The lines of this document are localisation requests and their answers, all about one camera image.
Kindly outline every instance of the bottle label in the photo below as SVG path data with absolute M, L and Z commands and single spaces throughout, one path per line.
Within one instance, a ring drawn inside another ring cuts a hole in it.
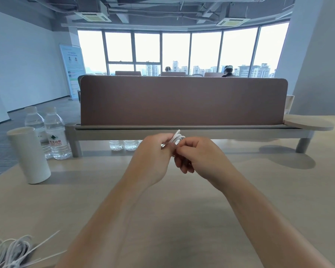
M 51 146 L 65 146 L 67 139 L 65 131 L 57 131 L 54 133 L 46 133 Z
M 36 135 L 39 138 L 39 140 L 40 140 L 41 143 L 48 141 L 48 138 L 47 138 L 47 135 L 46 135 L 46 131 L 45 131 L 45 127 L 35 129 L 35 132 L 36 132 Z

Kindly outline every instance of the poster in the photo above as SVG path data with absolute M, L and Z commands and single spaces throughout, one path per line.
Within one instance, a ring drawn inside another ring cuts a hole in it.
M 68 87 L 72 99 L 78 99 L 78 76 L 85 75 L 82 51 L 79 46 L 60 44 L 60 51 L 65 67 Z

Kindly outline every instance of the black baseboard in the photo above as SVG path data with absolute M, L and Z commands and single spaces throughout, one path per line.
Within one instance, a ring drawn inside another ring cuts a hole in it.
M 7 119 L 7 120 L 4 120 L 4 121 L 1 121 L 0 124 L 8 122 L 8 121 L 11 121 L 11 119 Z
M 63 96 L 63 97 L 60 97 L 60 98 L 57 98 L 57 99 L 53 99 L 53 100 L 49 100 L 49 101 L 44 101 L 44 102 L 42 102 L 42 103 L 48 103 L 48 102 L 50 102 L 50 101 L 55 101 L 55 100 L 59 100 L 59 99 L 66 98 L 66 97 L 70 97 L 70 96 Z M 22 107 L 22 108 L 19 108 L 19 109 L 11 110 L 11 111 L 9 111 L 8 113 L 16 112 L 16 111 L 18 111 L 18 110 L 25 109 L 26 107 L 29 107 L 29 106 L 40 105 L 40 104 L 42 104 L 42 103 L 37 103 L 37 104 L 33 104 L 33 105 L 27 105 L 27 106 Z

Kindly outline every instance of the curved window wall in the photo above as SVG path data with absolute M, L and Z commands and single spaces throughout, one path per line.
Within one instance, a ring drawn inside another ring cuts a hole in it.
M 274 77 L 289 22 L 213 32 L 79 30 L 87 74 L 118 70 L 159 76 L 165 67 L 186 74 L 223 72 Z

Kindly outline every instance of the person wearing headset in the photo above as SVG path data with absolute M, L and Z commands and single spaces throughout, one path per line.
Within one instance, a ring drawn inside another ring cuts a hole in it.
M 228 160 L 210 139 L 188 137 L 167 144 L 173 134 L 146 137 L 123 177 L 69 246 L 56 268 L 116 264 L 134 207 L 144 191 L 166 174 L 170 158 L 183 173 L 197 172 L 221 191 L 265 268 L 332 268 Z
M 239 76 L 233 75 L 233 66 L 225 66 L 225 74 L 222 75 L 222 77 L 234 77 L 234 78 L 240 78 Z

